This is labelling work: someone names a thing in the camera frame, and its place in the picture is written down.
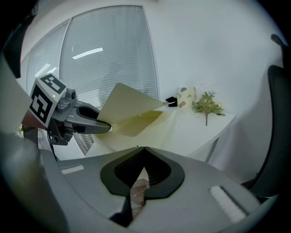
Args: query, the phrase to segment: white table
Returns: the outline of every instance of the white table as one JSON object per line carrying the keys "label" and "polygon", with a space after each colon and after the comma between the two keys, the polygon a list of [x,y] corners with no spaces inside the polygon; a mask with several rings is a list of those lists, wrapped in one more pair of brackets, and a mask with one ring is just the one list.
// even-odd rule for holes
{"label": "white table", "polygon": [[[235,115],[224,112],[225,116],[208,115],[208,126],[203,113],[196,113],[192,109],[178,107],[162,107],[159,111],[176,111],[167,137],[159,149],[170,151],[186,157],[209,162],[210,157],[219,151],[216,149],[219,137],[226,134]],[[98,156],[114,152],[104,143],[95,141],[86,157]]]}

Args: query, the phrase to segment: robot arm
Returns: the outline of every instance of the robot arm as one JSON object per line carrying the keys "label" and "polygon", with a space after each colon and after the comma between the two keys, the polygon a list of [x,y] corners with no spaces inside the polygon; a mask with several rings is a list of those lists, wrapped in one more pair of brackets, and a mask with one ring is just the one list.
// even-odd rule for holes
{"label": "robot arm", "polygon": [[47,128],[52,145],[68,145],[74,132],[99,134],[111,129],[110,124],[97,120],[97,108],[78,101],[76,91],[53,74],[37,78],[30,97],[29,111]]}

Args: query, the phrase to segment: black object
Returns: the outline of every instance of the black object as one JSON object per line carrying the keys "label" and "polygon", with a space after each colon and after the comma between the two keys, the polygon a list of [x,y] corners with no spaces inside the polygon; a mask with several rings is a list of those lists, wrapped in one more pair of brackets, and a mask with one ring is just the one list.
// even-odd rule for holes
{"label": "black object", "polygon": [[282,40],[276,35],[271,35],[272,41],[280,45],[282,50],[282,58],[283,58],[283,67],[286,71],[290,72],[290,64],[291,64],[291,54],[290,54],[290,48],[285,45]]}
{"label": "black object", "polygon": [[4,225],[17,217],[21,223],[11,224],[12,229],[69,232],[66,218],[45,176],[37,145],[29,139],[1,132],[0,139]]}
{"label": "black object", "polygon": [[80,106],[76,110],[77,114],[83,118],[96,120],[99,113],[88,106]]}
{"label": "black object", "polygon": [[53,152],[53,155],[55,157],[55,160],[56,161],[60,161],[59,158],[55,155],[54,146],[50,143],[51,142],[51,137],[50,137],[49,133],[47,133],[47,140],[49,141],[50,149],[51,149],[51,152]]}
{"label": "black object", "polygon": [[272,103],[272,136],[265,162],[245,187],[257,197],[271,197],[288,183],[291,160],[291,79],[285,69],[270,66],[268,80]]}
{"label": "black object", "polygon": [[[46,107],[44,107],[44,103],[40,101],[40,98],[42,98],[46,102]],[[36,84],[31,99],[36,99],[37,104],[39,105],[38,110],[35,110],[34,108],[34,101],[30,104],[30,110],[45,124],[47,117],[49,116],[50,109],[52,108],[53,102],[45,95],[45,93],[39,88],[39,86]]]}
{"label": "black object", "polygon": [[37,128],[33,128],[27,125],[22,125],[22,130],[23,130],[24,138],[27,138],[31,140],[33,143],[35,143],[36,145],[38,145],[38,139],[37,139],[38,129]]}
{"label": "black object", "polygon": [[175,97],[167,98],[166,101],[167,101],[168,103],[175,102],[175,103],[169,104],[169,105],[168,105],[169,107],[177,107],[177,106],[178,106],[178,104],[177,104],[177,98],[175,98]]}
{"label": "black object", "polygon": [[21,57],[21,48],[22,42],[26,33],[26,29],[33,21],[36,12],[36,8],[34,8],[33,13],[34,15],[28,16],[22,24],[15,30],[13,35],[11,36],[10,40],[6,44],[3,53],[7,60],[7,63],[12,70],[14,76],[16,78],[20,78],[20,57]]}
{"label": "black object", "polygon": [[169,197],[182,183],[185,173],[180,164],[149,147],[139,147],[106,164],[100,177],[110,193],[129,197],[130,189],[145,168],[150,188],[145,191],[145,201]]}

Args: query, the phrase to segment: paper sheet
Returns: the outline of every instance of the paper sheet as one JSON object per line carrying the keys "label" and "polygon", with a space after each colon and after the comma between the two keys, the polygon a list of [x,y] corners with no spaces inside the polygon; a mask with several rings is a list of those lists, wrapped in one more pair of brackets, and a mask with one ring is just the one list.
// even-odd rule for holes
{"label": "paper sheet", "polygon": [[111,125],[165,105],[136,89],[117,83],[97,119]]}
{"label": "paper sheet", "polygon": [[156,112],[141,114],[119,126],[115,124],[112,132],[95,136],[115,151],[137,146],[159,148],[172,127],[176,112]]}

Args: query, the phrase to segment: white foam strip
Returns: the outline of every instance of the white foam strip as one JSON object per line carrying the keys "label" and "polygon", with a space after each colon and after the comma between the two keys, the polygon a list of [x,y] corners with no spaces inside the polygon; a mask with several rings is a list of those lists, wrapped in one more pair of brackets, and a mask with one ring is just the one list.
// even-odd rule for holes
{"label": "white foam strip", "polygon": [[62,169],[61,171],[65,175],[65,174],[77,172],[77,171],[80,171],[80,170],[83,170],[83,169],[84,169],[84,167],[82,165],[79,165],[79,166],[76,166],[76,167],[70,167],[70,168],[67,168],[67,169]]}
{"label": "white foam strip", "polygon": [[214,186],[209,191],[232,223],[237,223],[246,217],[246,214],[231,200],[221,187]]}

